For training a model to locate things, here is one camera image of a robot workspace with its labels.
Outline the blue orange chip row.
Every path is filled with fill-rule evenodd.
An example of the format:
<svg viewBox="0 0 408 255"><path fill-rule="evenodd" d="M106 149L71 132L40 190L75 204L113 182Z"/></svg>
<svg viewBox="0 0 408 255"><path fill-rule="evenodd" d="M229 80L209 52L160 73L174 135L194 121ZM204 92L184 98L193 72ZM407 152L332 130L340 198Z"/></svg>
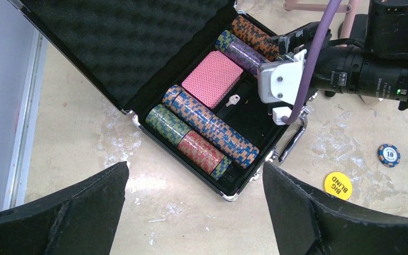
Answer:
<svg viewBox="0 0 408 255"><path fill-rule="evenodd" d="M243 168L259 155L259 149L178 85L163 96L163 104Z"/></svg>

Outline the single blue ten chip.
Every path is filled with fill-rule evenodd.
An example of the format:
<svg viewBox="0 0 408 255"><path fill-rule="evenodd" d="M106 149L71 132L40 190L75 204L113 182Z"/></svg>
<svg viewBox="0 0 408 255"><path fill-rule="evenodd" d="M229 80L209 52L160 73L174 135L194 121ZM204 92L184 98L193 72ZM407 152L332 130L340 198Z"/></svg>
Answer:
<svg viewBox="0 0 408 255"><path fill-rule="evenodd" d="M380 162L386 167L395 167L401 160L399 150L392 144L382 144L377 150L377 155Z"/></svg>

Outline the small silver case key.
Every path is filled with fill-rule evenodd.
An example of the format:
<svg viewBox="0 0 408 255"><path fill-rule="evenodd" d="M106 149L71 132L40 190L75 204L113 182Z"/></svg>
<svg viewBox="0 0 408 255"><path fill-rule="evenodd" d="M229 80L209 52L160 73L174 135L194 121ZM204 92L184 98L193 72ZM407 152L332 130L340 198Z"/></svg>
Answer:
<svg viewBox="0 0 408 255"><path fill-rule="evenodd" d="M236 105L240 100L239 95L232 95L229 97L228 102L225 104L226 107L229 107L230 105Z"/></svg>

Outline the orange black chip row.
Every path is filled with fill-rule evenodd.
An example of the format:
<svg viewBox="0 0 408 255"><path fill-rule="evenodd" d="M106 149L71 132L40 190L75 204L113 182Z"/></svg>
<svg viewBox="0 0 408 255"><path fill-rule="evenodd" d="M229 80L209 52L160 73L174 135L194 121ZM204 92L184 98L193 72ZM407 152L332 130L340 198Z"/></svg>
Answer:
<svg viewBox="0 0 408 255"><path fill-rule="evenodd" d="M273 62L279 56L278 47L268 40L270 36L243 16L237 16L229 30L269 61Z"/></svg>

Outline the black aluminium poker case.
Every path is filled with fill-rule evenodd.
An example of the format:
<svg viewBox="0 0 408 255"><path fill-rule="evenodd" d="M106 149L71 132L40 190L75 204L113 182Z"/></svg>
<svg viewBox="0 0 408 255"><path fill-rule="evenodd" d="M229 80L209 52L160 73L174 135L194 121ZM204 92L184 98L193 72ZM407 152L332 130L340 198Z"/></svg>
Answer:
<svg viewBox="0 0 408 255"><path fill-rule="evenodd" d="M215 50L217 37L243 17L274 32L234 1L13 1L34 25L118 110L134 112L138 127L226 201L234 201L287 126L276 125L258 95L257 79L241 74L230 90L236 105L212 111L259 149L248 168L232 162L215 180L146 123L166 91L180 84Z"/></svg>

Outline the yellow big blind button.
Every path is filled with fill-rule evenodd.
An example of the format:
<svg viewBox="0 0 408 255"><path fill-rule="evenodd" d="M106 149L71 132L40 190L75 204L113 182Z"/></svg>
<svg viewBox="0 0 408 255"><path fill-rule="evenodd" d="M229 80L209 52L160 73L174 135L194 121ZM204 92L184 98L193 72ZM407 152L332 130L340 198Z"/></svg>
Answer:
<svg viewBox="0 0 408 255"><path fill-rule="evenodd" d="M324 179L324 191L342 200L348 200L353 192L351 180L341 172L331 172Z"/></svg>

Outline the pink tripod music stand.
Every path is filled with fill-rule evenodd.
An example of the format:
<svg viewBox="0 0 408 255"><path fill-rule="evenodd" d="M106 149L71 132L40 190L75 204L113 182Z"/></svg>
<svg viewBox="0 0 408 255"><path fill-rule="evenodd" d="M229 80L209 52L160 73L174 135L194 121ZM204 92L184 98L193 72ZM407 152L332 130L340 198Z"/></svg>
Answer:
<svg viewBox="0 0 408 255"><path fill-rule="evenodd" d="M344 21L341 25L341 31L339 38L349 38L353 28L355 16L359 7L359 0L349 0L348 4L341 4L341 1L330 1L328 4L301 4L299 1L285 1L283 8L286 11L313 11L313 12L326 12L332 13L344 13Z"/></svg>

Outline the small green blue chip stack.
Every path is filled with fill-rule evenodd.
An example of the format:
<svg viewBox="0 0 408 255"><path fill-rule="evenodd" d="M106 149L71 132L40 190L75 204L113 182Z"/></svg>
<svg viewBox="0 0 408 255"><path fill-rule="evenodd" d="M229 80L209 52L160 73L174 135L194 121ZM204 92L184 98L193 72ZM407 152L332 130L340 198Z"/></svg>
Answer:
<svg viewBox="0 0 408 255"><path fill-rule="evenodd" d="M215 42L215 48L220 52L224 53L229 48L229 45L236 39L228 30L224 30L217 38Z"/></svg>

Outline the green red chip row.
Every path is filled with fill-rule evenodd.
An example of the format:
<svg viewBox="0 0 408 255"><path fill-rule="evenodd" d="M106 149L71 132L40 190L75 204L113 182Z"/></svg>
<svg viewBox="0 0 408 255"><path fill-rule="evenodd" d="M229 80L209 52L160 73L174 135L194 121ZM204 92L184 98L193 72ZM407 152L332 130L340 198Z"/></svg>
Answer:
<svg viewBox="0 0 408 255"><path fill-rule="evenodd" d="M215 180L231 167L232 161L227 156L165 106L155 106L146 123Z"/></svg>

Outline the pink playing card deck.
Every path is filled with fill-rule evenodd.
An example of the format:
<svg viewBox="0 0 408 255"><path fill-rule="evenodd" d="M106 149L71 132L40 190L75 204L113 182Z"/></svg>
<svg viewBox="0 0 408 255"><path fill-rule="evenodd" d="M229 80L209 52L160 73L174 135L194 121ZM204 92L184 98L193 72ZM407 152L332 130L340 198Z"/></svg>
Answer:
<svg viewBox="0 0 408 255"><path fill-rule="evenodd" d="M242 73L241 67L215 50L185 78L182 87L205 106L213 109L234 87Z"/></svg>

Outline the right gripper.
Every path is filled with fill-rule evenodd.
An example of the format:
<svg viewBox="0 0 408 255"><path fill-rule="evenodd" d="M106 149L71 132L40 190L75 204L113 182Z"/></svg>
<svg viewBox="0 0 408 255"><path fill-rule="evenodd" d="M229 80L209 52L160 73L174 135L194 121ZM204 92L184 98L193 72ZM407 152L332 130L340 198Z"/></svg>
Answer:
<svg viewBox="0 0 408 255"><path fill-rule="evenodd" d="M310 49L320 22L310 22L291 32L279 36L272 36L270 42L278 54L274 61L292 60L293 56L303 49Z"/></svg>

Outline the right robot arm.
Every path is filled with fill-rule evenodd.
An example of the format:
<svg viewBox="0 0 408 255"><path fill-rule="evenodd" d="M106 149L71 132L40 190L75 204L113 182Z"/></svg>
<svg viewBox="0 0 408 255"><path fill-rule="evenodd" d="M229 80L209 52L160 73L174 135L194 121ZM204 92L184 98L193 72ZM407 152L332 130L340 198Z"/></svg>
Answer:
<svg viewBox="0 0 408 255"><path fill-rule="evenodd" d="M329 24L340 5L330 1L320 22L314 22L269 41L281 53L300 44L308 48L305 75L309 89L333 94L397 100L408 109L408 1L371 1L362 38L329 40Z"/></svg>

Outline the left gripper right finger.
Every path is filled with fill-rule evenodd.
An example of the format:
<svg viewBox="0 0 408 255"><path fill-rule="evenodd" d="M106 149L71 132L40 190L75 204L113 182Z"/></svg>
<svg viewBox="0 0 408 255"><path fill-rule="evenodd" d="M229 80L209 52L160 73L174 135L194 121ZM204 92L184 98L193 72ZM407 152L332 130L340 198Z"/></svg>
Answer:
<svg viewBox="0 0 408 255"><path fill-rule="evenodd" d="M339 199L272 163L263 188L280 254L408 254L408 218Z"/></svg>

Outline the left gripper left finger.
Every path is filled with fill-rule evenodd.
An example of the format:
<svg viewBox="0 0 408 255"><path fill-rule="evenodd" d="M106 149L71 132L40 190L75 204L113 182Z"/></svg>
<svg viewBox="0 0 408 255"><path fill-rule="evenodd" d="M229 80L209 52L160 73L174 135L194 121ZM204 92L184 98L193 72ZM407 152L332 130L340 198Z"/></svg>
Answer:
<svg viewBox="0 0 408 255"><path fill-rule="evenodd" d="M0 212L0 254L109 254L125 201L126 162Z"/></svg>

